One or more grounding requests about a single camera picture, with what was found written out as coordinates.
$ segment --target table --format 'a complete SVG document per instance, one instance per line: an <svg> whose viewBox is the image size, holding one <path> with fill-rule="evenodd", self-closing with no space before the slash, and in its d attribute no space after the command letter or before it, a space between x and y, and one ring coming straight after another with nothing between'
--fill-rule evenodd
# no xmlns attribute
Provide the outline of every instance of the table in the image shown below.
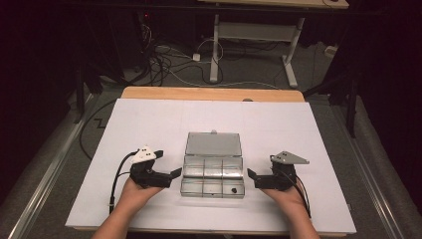
<svg viewBox="0 0 422 239"><path fill-rule="evenodd" d="M254 4L284 7L300 7L300 8L329 8L329 9L347 9L348 3L345 0L333 2L330 0L199 0L211 3L235 3L235 4ZM283 55L283 67L289 80L291 88L296 88L298 82L292 68L291 60L301 35L305 18L299 18L295 26L277 26L264 24L246 24L220 22L219 15L215 15L214 20L214 45L213 57L211 61L210 82L218 82L218 39L219 38L235 38L265 41L283 41L290 42L289 52Z"/></svg>
<svg viewBox="0 0 422 239"><path fill-rule="evenodd" d="M126 88L114 106L66 225L93 230L102 224L115 171L129 152L144 144L162 149L164 156L154 169L169 172L183 164L187 134L211 129L240 135L245 171L250 167L267 174L269 155L282 150L309 159L311 163L298 165L297 172L307 188L317 232L327 236L355 232L309 104L299 92L276 90ZM122 171L128 168L126 163ZM130 230L287 234L286 221L275 203L244 174L243 199L182 197L181 177L176 178L134 217ZM123 183L121 178L116 200Z"/></svg>
<svg viewBox="0 0 422 239"><path fill-rule="evenodd" d="M382 10L376 9L376 10L365 10L364 7L356 7L355 9L348 9L347 11L332 11L331 8L315 8L315 7L298 7L295 6L293 3L288 5L288 3L284 3L287 7L282 7L280 5L261 5L258 7L258 5L251 5L251 4L242 4L242 2L239 1L239 4L230 4L230 5L220 5L215 6L215 4L146 4L146 3L116 3L116 2L99 2L96 0L92 1L75 1L75 0L66 0L59 3L59 5L65 9L74 9L77 11L84 11L84 10L105 10L105 11L131 11L134 9L139 9L142 11L151 11L151 12L166 12L166 11L177 11L180 13L187 13L187 14L247 14L247 15L254 15L259 16L262 14L268 15L268 16L279 16L280 14L283 14L285 16L296 16L298 18L305 18L305 17L326 17L331 16L335 17L336 19L346 19L347 22L353 22L356 23L357 20L366 19L368 21L372 21L371 18L375 17L375 19L378 19L382 16L389 15L387 9L383 8ZM306 0L306 2L316 2L318 0ZM329 0L321 0L322 3L328 3L332 8L334 8L335 2L328 2ZM340 46L338 53L336 54L336 57L334 57L333 61L335 62L335 59L338 58L339 55L342 55L344 58L355 58L352 60L351 64L346 63L349 70L345 70L346 66L343 65L345 61L344 59L341 61L338 61L339 64L336 65L336 67L339 67L343 69L344 72L348 72L347 76L344 77L342 74L333 71L333 74L328 74L324 77L323 83L313 87L312 89L307 90L304 92L304 96L308 97L318 92L326 92L329 91L331 93L330 100L334 102L335 105L338 105L338 101L343 101L345 99L345 96L347 93L351 96L351 100L348 101L347 104L347 117L346 117L346 126L348 131L351 135L354 135L353 133L353 125L354 125L354 106L355 106L355 96L356 96L356 88L357 88L357 79L359 77L356 77L355 75L359 75L359 72L361 72L364 68L364 64L362 64L362 59L365 59L365 53L367 53L368 49L370 49L370 46L372 44L371 41L365 41L365 48L362 47L356 47L358 45L351 44L351 42L354 42L353 38L349 34L344 35L343 42L348 42L348 48L351 49L349 52L355 51L358 54L358 58L355 57L346 57L344 55L344 52L341 50L343 47ZM331 65L328 69L328 72L331 72L331 68L333 66ZM350 82L353 82L352 87L349 87L348 91L338 90L335 88L335 86L338 86L339 84L349 84ZM78 96L83 95L83 84L77 84L77 91Z"/></svg>

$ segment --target white paper sheet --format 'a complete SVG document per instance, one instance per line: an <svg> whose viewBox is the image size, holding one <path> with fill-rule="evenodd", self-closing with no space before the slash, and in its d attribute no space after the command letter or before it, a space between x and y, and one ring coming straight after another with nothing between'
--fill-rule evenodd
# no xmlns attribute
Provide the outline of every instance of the white paper sheet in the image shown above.
<svg viewBox="0 0 422 239"><path fill-rule="evenodd" d="M113 178L121 160L148 144L164 150L154 169L169 172L183 165L190 131L236 132L244 158L243 199L189 198L180 195L181 177L149 200L132 228L182 231L285 232L275 203L247 176L271 173L269 156L283 150L308 159L296 165L311 202L318 232L354 233L355 227L307 103L256 103L169 100L118 100L69 215L67 226L98 227L108 216ZM128 171L129 160L122 171ZM115 191L116 201L127 175Z"/></svg>

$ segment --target human hand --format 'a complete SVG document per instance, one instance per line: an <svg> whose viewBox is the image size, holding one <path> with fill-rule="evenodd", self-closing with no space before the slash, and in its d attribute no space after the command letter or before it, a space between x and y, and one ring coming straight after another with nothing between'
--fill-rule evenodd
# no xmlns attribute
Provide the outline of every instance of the human hand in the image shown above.
<svg viewBox="0 0 422 239"><path fill-rule="evenodd" d="M303 191L302 186L299 183L297 184L297 187L300 191ZM304 201L293 186L285 191L276 189L261 190L273 198L287 216L291 238L319 238L311 223Z"/></svg>
<svg viewBox="0 0 422 239"><path fill-rule="evenodd" d="M121 191L115 210L124 213L127 217L132 217L162 189L161 187L142 188L129 177Z"/></svg>
<svg viewBox="0 0 422 239"><path fill-rule="evenodd" d="M303 191L300 183L297 184L297 187ZM276 201L280 209L282 209L287 216L295 214L298 208L305 209L304 201L293 186L285 191L279 191L276 189L261 190Z"/></svg>

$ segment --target hand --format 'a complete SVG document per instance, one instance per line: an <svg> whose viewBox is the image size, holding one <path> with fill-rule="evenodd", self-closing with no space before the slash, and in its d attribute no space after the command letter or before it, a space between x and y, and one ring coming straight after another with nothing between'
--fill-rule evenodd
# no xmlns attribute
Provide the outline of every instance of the hand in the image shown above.
<svg viewBox="0 0 422 239"><path fill-rule="evenodd" d="M153 195L162 189L160 187L142 188L131 178L128 178L121 191L117 206L105 222L103 222L93 238L125 238L132 217Z"/></svg>
<svg viewBox="0 0 422 239"><path fill-rule="evenodd" d="M300 183L297 184L298 188L303 191ZM285 191L279 191L276 189L261 189L269 197L273 198L279 205L280 209L289 217L296 213L298 207L302 207L304 210L304 202L299 195L298 191L292 186Z"/></svg>
<svg viewBox="0 0 422 239"><path fill-rule="evenodd" d="M314 226L309 219L304 202L298 191L292 186L286 191L276 189L261 189L265 194L273 198L280 209L286 214L289 222L290 236L293 239L319 238Z"/></svg>
<svg viewBox="0 0 422 239"><path fill-rule="evenodd" d="M129 177L121 191L121 196L115 210L125 213L128 217L132 217L152 196L162 189L160 187L142 188Z"/></svg>

